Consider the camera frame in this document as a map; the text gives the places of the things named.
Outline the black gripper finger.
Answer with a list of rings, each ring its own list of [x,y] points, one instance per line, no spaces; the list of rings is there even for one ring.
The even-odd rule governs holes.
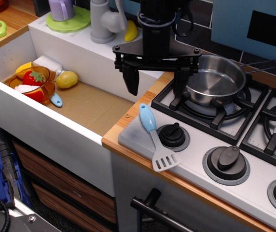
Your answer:
[[[128,92],[136,96],[138,94],[138,86],[139,86],[138,70],[125,65],[123,67],[123,79]]]
[[[173,84],[173,92],[175,98],[179,98],[182,96],[187,84],[188,79],[190,77],[190,70],[181,70],[174,72],[174,84]]]

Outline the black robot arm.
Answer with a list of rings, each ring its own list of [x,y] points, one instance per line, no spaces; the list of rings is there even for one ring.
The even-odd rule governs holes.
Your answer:
[[[198,71],[200,49],[175,41],[171,30],[176,30],[177,13],[189,14],[187,0],[142,0],[138,22],[142,38],[113,47],[115,68],[123,74],[128,91],[137,95],[139,71],[174,73],[173,91],[176,98],[183,95],[189,77]]]

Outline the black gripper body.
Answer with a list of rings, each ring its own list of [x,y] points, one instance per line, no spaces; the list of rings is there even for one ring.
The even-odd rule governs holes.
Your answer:
[[[200,49],[175,41],[170,25],[142,25],[142,38],[113,47],[115,68],[148,71],[180,71],[199,69]]]

